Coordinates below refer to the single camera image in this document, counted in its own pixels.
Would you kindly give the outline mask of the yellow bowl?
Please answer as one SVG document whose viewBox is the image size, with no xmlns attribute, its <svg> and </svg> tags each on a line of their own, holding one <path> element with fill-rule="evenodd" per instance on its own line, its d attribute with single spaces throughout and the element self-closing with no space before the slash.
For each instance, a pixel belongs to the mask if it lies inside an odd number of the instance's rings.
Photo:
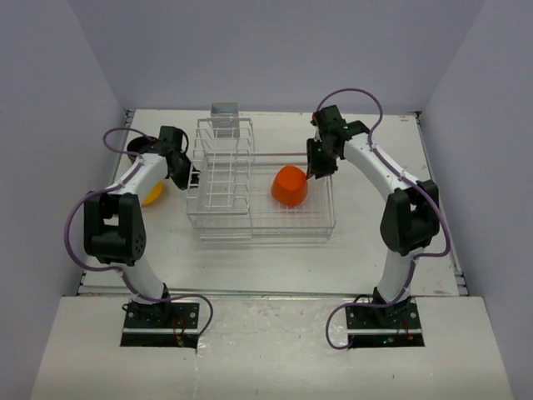
<svg viewBox="0 0 533 400">
<path fill-rule="evenodd" d="M 148 193 L 142 202 L 142 206 L 146 207 L 154 203 L 162 195 L 164 189 L 163 181 L 158 182 L 153 189 Z"/>
</svg>

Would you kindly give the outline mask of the black bowl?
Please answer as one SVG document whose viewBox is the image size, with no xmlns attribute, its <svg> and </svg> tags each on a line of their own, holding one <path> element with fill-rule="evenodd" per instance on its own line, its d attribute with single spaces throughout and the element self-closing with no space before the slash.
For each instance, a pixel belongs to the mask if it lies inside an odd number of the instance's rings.
<svg viewBox="0 0 533 400">
<path fill-rule="evenodd" d="M 154 137 L 134 138 L 126 146 L 128 159 L 130 160 L 131 163 L 134 163 L 137 158 L 136 153 L 139 153 L 139 154 L 147 153 L 150 149 L 152 149 L 155 146 L 156 143 L 157 143 L 157 139 Z"/>
</svg>

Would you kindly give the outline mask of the orange cup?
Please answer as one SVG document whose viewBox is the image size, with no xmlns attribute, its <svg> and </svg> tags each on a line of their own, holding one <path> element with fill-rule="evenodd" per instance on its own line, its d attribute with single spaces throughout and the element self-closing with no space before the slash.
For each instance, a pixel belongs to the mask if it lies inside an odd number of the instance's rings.
<svg viewBox="0 0 533 400">
<path fill-rule="evenodd" d="M 298 167 L 286 165 L 275 176 L 271 185 L 271 195 L 280 204 L 296 207 L 308 193 L 306 174 Z"/>
</svg>

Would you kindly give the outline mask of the white wire dish rack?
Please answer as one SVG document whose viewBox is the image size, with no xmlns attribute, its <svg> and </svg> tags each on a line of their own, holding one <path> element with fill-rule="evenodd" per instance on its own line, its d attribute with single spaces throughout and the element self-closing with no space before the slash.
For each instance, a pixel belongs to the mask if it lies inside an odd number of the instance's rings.
<svg viewBox="0 0 533 400">
<path fill-rule="evenodd" d="M 332 180 L 310 180 L 302 203 L 271 195 L 279 171 L 306 170 L 304 152 L 257 152 L 249 117 L 197 120 L 186 213 L 204 241 L 327 240 L 336 225 Z"/>
</svg>

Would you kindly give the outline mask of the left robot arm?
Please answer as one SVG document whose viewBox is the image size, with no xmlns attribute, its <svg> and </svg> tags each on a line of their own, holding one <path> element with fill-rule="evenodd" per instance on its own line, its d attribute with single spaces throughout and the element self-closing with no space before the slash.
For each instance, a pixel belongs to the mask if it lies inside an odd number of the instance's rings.
<svg viewBox="0 0 533 400">
<path fill-rule="evenodd" d="M 144 256 L 147 234 L 142 204 L 153 188 L 170 179 L 187 188 L 192 163 L 187 157 L 189 139 L 178 127 L 161 126 L 157 137 L 135 130 L 141 146 L 116 150 L 131 167 L 113 185 L 90 192 L 83 201 L 83 241 L 87 255 L 113 269 L 132 294 L 127 315 L 150 328 L 163 328 L 176 315 L 167 285 L 157 277 Z"/>
</svg>

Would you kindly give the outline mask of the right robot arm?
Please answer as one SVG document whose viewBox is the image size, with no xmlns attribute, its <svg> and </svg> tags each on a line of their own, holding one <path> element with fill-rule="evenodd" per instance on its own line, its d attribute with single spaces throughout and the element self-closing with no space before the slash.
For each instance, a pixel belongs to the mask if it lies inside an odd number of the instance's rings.
<svg viewBox="0 0 533 400">
<path fill-rule="evenodd" d="M 370 128 L 361 121 L 347 122 L 335 105 L 314 112 L 311 125 L 316 134 L 306 141 L 306 176 L 331 176 L 338 170 L 337 162 L 345 160 L 363 173 L 385 201 L 380 235 L 387 248 L 386 264 L 367 307 L 373 321 L 388 328 L 401 318 L 399 304 L 410 298 L 417 258 L 440 230 L 438 187 L 402 170 L 374 142 Z"/>
</svg>

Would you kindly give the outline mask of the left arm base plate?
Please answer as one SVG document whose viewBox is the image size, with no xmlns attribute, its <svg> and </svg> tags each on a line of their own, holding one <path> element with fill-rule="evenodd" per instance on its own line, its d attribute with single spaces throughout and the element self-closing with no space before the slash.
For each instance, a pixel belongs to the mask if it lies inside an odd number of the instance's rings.
<svg viewBox="0 0 533 400">
<path fill-rule="evenodd" d="M 129 302 L 120 346 L 124 348 L 192 348 L 198 344 L 196 302 L 166 302 L 153 305 Z"/>
</svg>

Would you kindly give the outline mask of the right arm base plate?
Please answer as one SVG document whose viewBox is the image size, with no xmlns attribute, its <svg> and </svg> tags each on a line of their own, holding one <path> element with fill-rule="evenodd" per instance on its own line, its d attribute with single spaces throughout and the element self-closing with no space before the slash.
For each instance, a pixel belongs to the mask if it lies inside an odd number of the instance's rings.
<svg viewBox="0 0 533 400">
<path fill-rule="evenodd" d="M 363 307 L 370 298 L 362 297 L 358 306 L 346 309 L 347 338 L 350 348 L 421 348 L 425 346 L 416 301 L 400 302 L 389 308 Z"/>
</svg>

